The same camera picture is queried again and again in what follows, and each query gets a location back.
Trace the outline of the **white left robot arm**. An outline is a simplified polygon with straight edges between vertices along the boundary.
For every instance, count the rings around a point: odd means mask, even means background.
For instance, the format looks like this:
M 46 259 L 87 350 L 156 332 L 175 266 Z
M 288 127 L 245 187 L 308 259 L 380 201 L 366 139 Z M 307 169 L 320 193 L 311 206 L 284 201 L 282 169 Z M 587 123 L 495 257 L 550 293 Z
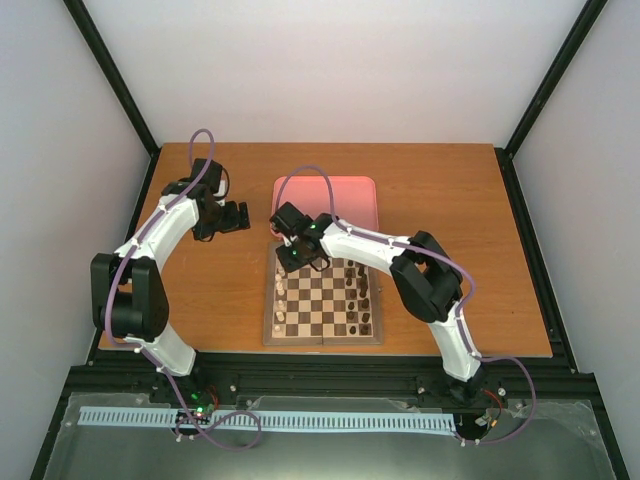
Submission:
M 196 350 L 169 323 L 161 272 L 187 233 L 196 241 L 209 242 L 217 233 L 250 227 L 247 204 L 226 199 L 229 184 L 222 165 L 194 160 L 188 177 L 162 190 L 158 205 L 142 227 L 114 252 L 97 254 L 90 265 L 96 328 L 175 376 L 174 392 L 190 403 L 206 395 L 208 378 L 193 368 Z

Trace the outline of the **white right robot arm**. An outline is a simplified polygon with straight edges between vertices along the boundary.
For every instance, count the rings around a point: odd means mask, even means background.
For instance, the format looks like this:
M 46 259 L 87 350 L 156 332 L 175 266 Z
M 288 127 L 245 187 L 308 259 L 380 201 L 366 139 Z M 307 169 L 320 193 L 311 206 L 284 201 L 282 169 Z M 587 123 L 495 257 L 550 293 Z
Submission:
M 272 214 L 270 225 L 284 241 L 276 254 L 286 272 L 341 258 L 389 275 L 405 309 L 427 324 L 435 339 L 448 376 L 448 396 L 460 405 L 475 399 L 484 373 L 464 316 L 468 297 L 461 284 L 470 276 L 432 235 L 385 235 L 329 213 L 311 218 L 289 202 Z

